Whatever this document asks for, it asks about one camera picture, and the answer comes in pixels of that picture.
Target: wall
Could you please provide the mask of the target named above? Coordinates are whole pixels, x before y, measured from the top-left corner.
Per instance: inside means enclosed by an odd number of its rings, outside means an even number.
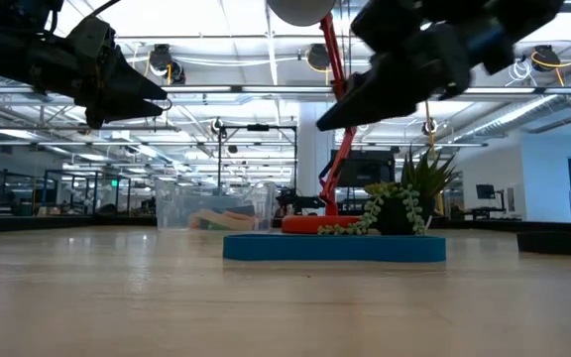
[[[296,185],[304,196],[318,195],[322,187],[318,174],[331,160],[334,147],[334,132],[321,133],[316,129],[316,120],[329,108],[328,103],[300,104],[298,127],[298,178]]]
[[[528,220],[571,222],[571,134],[523,135],[521,153]]]
[[[492,184],[495,190],[505,192],[508,209],[508,188],[514,189],[514,211],[495,213],[493,217],[520,217],[526,219],[525,189],[521,164],[521,146],[518,135],[488,141],[486,148],[464,148],[459,151],[454,165],[463,173],[464,208],[481,206],[501,207],[500,196],[495,200],[477,198],[477,184]]]

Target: potted plant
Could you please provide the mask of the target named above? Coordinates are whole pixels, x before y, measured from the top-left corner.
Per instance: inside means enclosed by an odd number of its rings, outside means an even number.
[[[400,182],[365,187],[370,200],[357,223],[319,227],[319,234],[367,234],[370,228],[376,228],[384,235],[423,235],[425,222],[434,210],[435,196],[453,178],[453,169],[449,169],[453,158],[438,167],[440,154],[431,165],[429,154],[424,153],[416,165],[409,150]]]

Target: blue platform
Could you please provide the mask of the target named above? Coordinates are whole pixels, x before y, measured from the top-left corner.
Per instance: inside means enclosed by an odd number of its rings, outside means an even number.
[[[224,258],[240,261],[446,260],[446,240],[421,236],[242,234],[224,237]]]

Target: clear plastic bin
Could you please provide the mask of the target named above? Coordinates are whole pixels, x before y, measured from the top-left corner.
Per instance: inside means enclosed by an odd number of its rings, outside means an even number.
[[[269,230],[277,204],[277,186],[260,182],[245,193],[218,194],[217,188],[156,182],[158,229]]]

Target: white column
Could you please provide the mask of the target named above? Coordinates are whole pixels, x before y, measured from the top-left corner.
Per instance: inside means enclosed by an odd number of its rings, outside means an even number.
[[[318,174],[331,159],[334,132],[320,132],[316,120],[329,109],[328,103],[301,103],[298,126],[297,187],[304,196],[318,195]]]

